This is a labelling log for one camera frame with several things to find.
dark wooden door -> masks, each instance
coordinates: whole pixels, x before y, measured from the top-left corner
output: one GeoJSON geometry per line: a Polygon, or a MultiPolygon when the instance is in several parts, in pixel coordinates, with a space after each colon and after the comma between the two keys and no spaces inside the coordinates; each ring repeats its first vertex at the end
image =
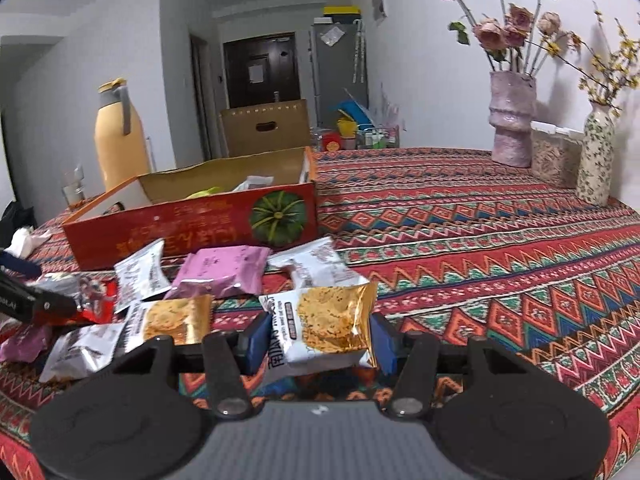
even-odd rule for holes
{"type": "Polygon", "coordinates": [[[224,47],[230,108],[300,99],[293,33],[233,41],[224,47]]]}

patterned tablecloth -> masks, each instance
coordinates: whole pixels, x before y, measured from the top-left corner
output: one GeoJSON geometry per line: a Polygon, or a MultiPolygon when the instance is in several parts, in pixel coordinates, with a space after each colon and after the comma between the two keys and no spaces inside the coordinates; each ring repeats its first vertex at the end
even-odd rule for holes
{"type": "MultiPolygon", "coordinates": [[[[321,229],[350,266],[379,283],[377,309],[402,330],[454,344],[486,334],[591,399],[611,426],[598,480],[640,450],[638,214],[616,201],[593,208],[527,170],[492,163],[487,152],[318,157],[321,229]]],[[[54,236],[34,256],[48,271],[76,268],[60,220],[45,226],[54,236]]],[[[169,275],[179,264],[165,263],[169,275]]],[[[264,277],[267,292],[289,287],[283,274],[264,277]]],[[[241,329],[258,312],[255,298],[220,301],[212,327],[241,329]]],[[[0,458],[20,479],[42,478],[29,452],[30,418],[63,389],[37,382],[41,365],[0,365],[0,458]]],[[[256,383],[246,380],[249,389],[256,383]]],[[[286,398],[384,401],[392,384],[347,370],[290,386],[286,398]]],[[[181,390],[206,403],[201,376],[185,376],[181,390]]]]}

yellow container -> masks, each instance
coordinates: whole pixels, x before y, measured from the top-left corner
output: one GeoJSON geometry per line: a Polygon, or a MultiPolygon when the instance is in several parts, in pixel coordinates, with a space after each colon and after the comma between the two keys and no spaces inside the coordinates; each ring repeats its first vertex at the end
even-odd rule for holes
{"type": "Polygon", "coordinates": [[[102,85],[100,110],[95,121],[95,149],[108,191],[151,172],[140,117],[129,101],[127,82],[116,79],[102,85]]]}
{"type": "Polygon", "coordinates": [[[358,125],[356,124],[356,121],[351,121],[343,117],[338,119],[338,131],[344,138],[351,139],[351,137],[356,136],[358,125]]]}

vase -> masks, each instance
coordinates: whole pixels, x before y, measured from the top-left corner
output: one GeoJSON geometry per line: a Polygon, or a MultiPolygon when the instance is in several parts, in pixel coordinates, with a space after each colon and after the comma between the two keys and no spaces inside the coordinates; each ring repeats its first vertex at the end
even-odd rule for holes
{"type": "Polygon", "coordinates": [[[584,124],[584,140],[578,186],[579,199],[591,205],[607,205],[613,169],[613,137],[616,133],[611,120],[611,107],[591,102],[593,110],[584,124]]]}
{"type": "Polygon", "coordinates": [[[536,79],[507,70],[491,72],[489,124],[495,127],[492,159],[515,168],[531,165],[531,121],[536,113],[536,79]]]}

pink snack bag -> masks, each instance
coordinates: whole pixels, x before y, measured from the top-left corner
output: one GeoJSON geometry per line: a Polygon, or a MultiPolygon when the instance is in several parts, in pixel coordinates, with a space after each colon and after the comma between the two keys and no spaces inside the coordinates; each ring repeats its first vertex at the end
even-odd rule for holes
{"type": "Polygon", "coordinates": [[[229,298],[262,293],[262,275],[271,250],[236,246],[201,249],[190,254],[172,283],[166,300],[211,294],[229,298]]]}
{"type": "Polygon", "coordinates": [[[33,363],[47,349],[50,339],[50,326],[28,325],[0,345],[0,361],[33,363]]]}

